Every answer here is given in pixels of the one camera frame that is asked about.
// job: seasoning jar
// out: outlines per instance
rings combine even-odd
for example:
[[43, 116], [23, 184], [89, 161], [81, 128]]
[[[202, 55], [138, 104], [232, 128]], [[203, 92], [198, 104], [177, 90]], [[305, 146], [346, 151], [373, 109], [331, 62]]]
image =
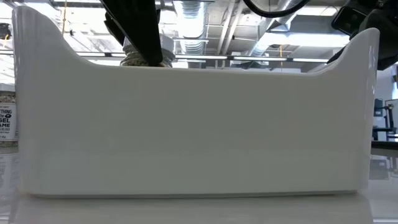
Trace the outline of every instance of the seasoning jar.
[[0, 201], [10, 200], [18, 181], [18, 130], [14, 86], [0, 84]]
[[[158, 65], [158, 67], [172, 68], [172, 62], [175, 58], [175, 55], [173, 54], [174, 41], [163, 34], [160, 34], [159, 37], [160, 46], [162, 47], [163, 61]], [[126, 54], [126, 57], [121, 61], [121, 66], [149, 66], [127, 38], [124, 38], [123, 51]]]

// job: black cable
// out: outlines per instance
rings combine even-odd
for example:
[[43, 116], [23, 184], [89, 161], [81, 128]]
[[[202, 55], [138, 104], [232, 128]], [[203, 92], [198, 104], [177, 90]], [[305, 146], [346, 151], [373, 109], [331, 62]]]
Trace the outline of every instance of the black cable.
[[244, 3], [252, 10], [254, 13], [256, 13], [259, 16], [266, 17], [266, 18], [278, 18], [278, 17], [284, 17], [289, 14], [297, 12], [299, 9], [303, 8], [310, 0], [301, 0], [299, 3], [297, 3], [295, 6], [291, 7], [290, 9], [282, 10], [282, 11], [272, 11], [272, 12], [267, 12], [264, 11], [260, 8], [258, 8], [252, 0], [243, 0]]

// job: white countertop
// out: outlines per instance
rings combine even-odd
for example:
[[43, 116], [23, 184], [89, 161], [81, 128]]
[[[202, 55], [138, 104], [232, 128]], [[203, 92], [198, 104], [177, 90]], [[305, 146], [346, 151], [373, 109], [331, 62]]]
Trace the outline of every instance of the white countertop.
[[398, 177], [392, 176], [393, 170], [383, 168], [391, 163], [386, 156], [396, 160], [398, 151], [384, 152], [385, 156], [373, 156], [369, 188], [360, 194], [163, 200], [59, 200], [21, 195], [11, 204], [0, 204], [0, 223], [398, 223]]

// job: metal duct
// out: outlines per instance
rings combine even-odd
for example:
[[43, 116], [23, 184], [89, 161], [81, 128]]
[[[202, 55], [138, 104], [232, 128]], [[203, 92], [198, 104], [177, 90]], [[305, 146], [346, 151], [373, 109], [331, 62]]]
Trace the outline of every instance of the metal duct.
[[184, 54], [203, 54], [205, 43], [194, 39], [204, 38], [207, 3], [199, 1], [174, 1], [178, 14], [178, 34], [193, 40], [180, 42]]
[[[301, 0], [280, 0], [278, 2], [276, 11], [282, 11], [286, 10], [288, 8], [291, 8], [292, 6], [295, 6], [297, 3], [299, 3]], [[276, 27], [281, 27], [283, 26], [283, 29], [280, 31], [289, 31], [290, 29], [290, 22], [294, 19], [294, 17], [297, 15], [297, 12], [292, 13], [288, 16], [276, 18], [276, 19], [271, 19], [271, 18], [266, 18], [264, 21], [261, 22], [261, 26], [264, 26], [266, 28], [266, 32], [262, 35], [262, 37], [257, 41], [257, 43], [254, 45], [254, 47], [248, 52], [248, 56], [254, 56], [254, 57], [259, 57], [263, 55], [263, 53], [267, 50], [269, 47], [269, 44], [272, 43], [267, 43], [268, 38], [270, 33], [267, 31], [274, 29]]]

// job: glossy surface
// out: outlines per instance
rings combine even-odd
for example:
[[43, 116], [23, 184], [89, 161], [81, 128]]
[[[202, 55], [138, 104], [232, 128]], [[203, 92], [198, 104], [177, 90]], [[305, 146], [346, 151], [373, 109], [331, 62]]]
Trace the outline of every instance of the glossy surface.
[[13, 23], [25, 192], [319, 194], [366, 180], [376, 29], [295, 74], [95, 65], [37, 11]]
[[22, 196], [0, 205], [15, 224], [371, 224], [398, 223], [398, 152], [372, 156], [360, 194], [235, 199], [55, 200]]

